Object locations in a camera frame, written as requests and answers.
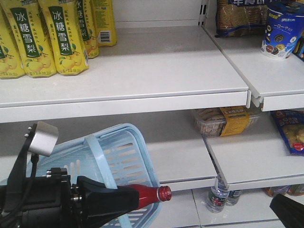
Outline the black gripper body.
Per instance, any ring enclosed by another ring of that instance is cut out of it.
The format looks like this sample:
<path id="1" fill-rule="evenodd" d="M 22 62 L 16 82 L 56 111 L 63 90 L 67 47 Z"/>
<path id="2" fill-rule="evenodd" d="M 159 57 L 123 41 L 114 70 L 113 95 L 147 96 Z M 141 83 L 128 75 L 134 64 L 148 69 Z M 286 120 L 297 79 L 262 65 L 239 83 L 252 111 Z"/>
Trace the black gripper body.
<path id="1" fill-rule="evenodd" d="M 51 168 L 48 176 L 36 177 L 21 211 L 23 228 L 81 227 L 67 169 Z"/>

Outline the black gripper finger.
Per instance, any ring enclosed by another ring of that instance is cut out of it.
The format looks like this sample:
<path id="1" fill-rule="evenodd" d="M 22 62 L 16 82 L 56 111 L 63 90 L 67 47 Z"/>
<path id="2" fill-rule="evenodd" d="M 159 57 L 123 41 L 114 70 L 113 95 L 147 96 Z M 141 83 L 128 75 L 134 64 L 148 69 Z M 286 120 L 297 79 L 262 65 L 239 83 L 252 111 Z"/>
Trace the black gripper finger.
<path id="1" fill-rule="evenodd" d="M 85 176 L 78 176 L 76 185 L 82 197 L 81 219 L 85 228 L 99 228 L 139 206 L 139 192 L 134 188 L 109 189 Z"/>
<path id="2" fill-rule="evenodd" d="M 271 210 L 276 214 L 285 228 L 304 227 L 304 205 L 282 194 L 271 200 Z"/>

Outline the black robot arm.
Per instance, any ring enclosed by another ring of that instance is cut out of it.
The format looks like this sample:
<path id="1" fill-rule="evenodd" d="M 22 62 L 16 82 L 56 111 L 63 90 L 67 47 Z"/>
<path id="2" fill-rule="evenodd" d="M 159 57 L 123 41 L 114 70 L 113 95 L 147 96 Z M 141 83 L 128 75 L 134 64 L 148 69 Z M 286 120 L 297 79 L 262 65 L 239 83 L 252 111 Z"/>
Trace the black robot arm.
<path id="1" fill-rule="evenodd" d="M 47 173 L 34 179 L 25 200 L 29 178 L 17 194 L 9 194 L 8 186 L 0 188 L 2 228 L 99 228 L 139 206 L 139 192 L 131 187 L 109 189 L 85 176 L 71 184 L 61 168 Z"/>

